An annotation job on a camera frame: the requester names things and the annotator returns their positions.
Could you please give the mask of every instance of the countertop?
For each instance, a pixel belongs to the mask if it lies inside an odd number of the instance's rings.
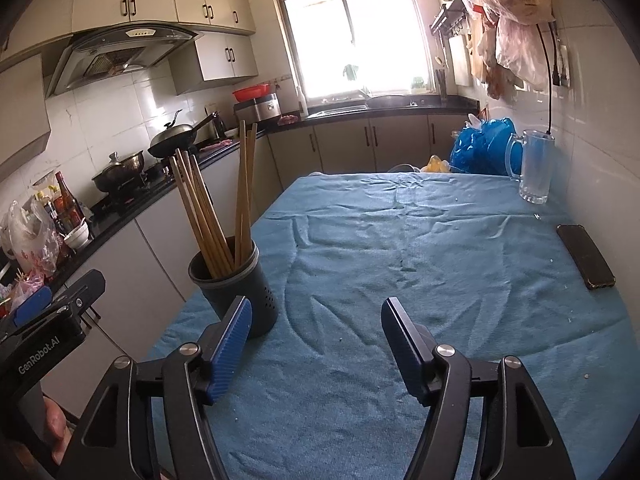
[[[429,101],[426,104],[403,107],[403,108],[368,108],[366,110],[356,110],[346,112],[339,115],[325,116],[319,118],[311,118],[304,121],[299,121],[295,124],[288,124],[286,126],[274,126],[268,130],[258,133],[258,138],[275,132],[282,132],[287,130],[295,130],[297,128],[304,128],[306,126],[315,126],[317,124],[337,123],[341,121],[376,118],[376,117],[394,117],[399,115],[426,115],[426,114],[477,114],[479,111],[479,103],[473,99],[468,99],[462,96],[449,96],[447,102],[442,104],[439,97],[427,96]],[[234,152],[239,147],[239,142],[234,142],[229,146],[223,146],[216,150],[210,150],[208,152],[201,152],[197,155],[198,164],[201,170],[208,168],[211,164],[217,162],[229,153]],[[62,286],[71,278],[71,276],[84,264],[100,247],[102,247],[107,241],[113,237],[118,231],[120,231],[126,224],[134,220],[140,213],[142,213],[149,206],[160,200],[163,196],[167,195],[173,189],[175,189],[175,179],[173,177],[158,178],[153,181],[147,182],[148,190],[134,200],[127,210],[118,214],[112,212],[101,218],[95,218],[91,222],[91,231],[94,239],[85,248],[80,250],[74,256],[72,256],[65,265],[59,269],[50,280],[47,285],[55,294],[62,288]]]

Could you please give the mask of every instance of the glass mug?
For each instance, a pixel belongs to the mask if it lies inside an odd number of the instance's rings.
[[[513,145],[522,144],[522,174],[511,169]],[[511,135],[504,153],[504,165],[511,178],[520,181],[520,196],[527,202],[543,204],[549,198],[549,187],[556,161],[556,140],[552,135],[536,130],[524,130],[521,136]]]

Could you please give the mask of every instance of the red basket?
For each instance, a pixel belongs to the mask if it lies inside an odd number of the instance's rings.
[[[257,99],[258,97],[263,97],[270,93],[271,85],[269,83],[264,83],[260,85],[249,86],[248,88],[242,88],[241,90],[236,90],[234,92],[234,97],[239,103],[241,103],[243,101],[248,101],[249,99]]]

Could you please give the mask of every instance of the window pane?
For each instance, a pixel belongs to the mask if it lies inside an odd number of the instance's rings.
[[[411,89],[414,78],[429,86],[429,70],[412,0],[347,0],[357,47],[360,88],[373,93]]]
[[[355,49],[342,0],[285,0],[307,97],[359,88],[344,74]]]

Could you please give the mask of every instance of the black phone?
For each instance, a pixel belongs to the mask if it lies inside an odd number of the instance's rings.
[[[616,284],[616,277],[584,227],[559,225],[556,232],[574,259],[589,290]]]

